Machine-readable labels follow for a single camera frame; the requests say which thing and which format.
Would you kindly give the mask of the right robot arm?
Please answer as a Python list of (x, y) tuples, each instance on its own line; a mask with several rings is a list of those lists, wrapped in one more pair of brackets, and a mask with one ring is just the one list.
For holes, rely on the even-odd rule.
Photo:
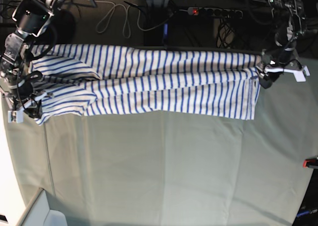
[[(22, 0), (12, 14), (15, 31), (5, 40), (4, 53), (0, 56), (0, 77), (7, 85), (1, 90), (9, 110), (8, 122), (23, 122), (24, 114), (33, 119), (41, 117), (41, 101), (50, 94), (37, 90), (34, 84), (43, 79), (40, 71), (31, 73), (27, 64), (49, 53), (57, 43), (57, 31), (51, 25), (52, 19), (61, 10), (65, 0)], [(38, 37), (47, 30), (51, 32), (48, 47), (39, 55), (32, 54), (32, 48)]]

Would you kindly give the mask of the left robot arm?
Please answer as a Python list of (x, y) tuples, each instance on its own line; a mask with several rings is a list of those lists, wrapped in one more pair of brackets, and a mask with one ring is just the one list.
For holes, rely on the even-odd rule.
[(293, 74), (296, 82), (305, 82), (310, 76), (306, 65), (301, 64), (296, 50), (297, 39), (305, 34), (306, 18), (301, 0), (267, 0), (271, 7), (275, 27), (273, 50), (262, 50), (256, 65), (260, 85), (268, 89), (280, 75)]

